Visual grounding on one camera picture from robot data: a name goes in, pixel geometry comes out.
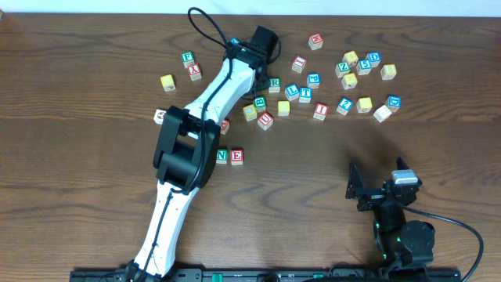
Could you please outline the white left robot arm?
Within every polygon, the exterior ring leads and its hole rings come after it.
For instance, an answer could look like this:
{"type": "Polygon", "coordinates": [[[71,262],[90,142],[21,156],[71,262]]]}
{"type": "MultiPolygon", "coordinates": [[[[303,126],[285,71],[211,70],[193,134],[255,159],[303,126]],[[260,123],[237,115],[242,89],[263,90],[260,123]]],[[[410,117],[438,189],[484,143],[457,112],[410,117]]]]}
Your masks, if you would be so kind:
{"type": "Polygon", "coordinates": [[[202,94],[164,114],[153,155],[156,204],[143,246],[126,268],[128,281],[159,281],[171,271],[187,210],[214,171],[221,124],[242,96],[268,88],[273,51],[247,43],[227,48],[202,94]]]}

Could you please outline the red E wooden block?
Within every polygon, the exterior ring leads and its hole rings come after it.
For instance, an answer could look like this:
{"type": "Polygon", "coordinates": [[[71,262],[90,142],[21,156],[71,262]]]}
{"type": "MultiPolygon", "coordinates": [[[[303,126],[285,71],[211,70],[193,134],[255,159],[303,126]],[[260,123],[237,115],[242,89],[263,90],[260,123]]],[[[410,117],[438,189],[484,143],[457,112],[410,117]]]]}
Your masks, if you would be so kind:
{"type": "Polygon", "coordinates": [[[230,161],[232,165],[241,165],[244,161],[243,150],[230,150],[230,161]]]}

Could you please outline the green N wooden block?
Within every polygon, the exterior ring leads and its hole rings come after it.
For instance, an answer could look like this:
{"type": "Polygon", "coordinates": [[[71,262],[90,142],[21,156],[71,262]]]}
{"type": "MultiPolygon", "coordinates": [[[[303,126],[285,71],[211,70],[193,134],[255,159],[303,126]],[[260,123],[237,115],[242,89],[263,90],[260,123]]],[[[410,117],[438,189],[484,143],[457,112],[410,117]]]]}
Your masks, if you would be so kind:
{"type": "Polygon", "coordinates": [[[226,164],[228,161],[228,151],[227,149],[219,149],[216,155],[217,164],[226,164]]]}

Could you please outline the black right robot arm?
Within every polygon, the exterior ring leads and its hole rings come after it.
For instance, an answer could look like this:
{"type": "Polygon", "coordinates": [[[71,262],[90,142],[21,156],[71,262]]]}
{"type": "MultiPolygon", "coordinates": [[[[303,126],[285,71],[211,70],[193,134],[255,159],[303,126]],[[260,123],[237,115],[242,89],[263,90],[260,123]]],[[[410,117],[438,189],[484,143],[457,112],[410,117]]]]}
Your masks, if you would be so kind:
{"type": "Polygon", "coordinates": [[[429,222],[408,221],[404,212],[416,200],[422,181],[400,157],[396,165],[381,188],[366,189],[352,162],[345,194],[358,201],[358,211],[374,214],[374,239],[384,257],[382,273],[424,268],[434,257],[434,227],[429,222]]]}

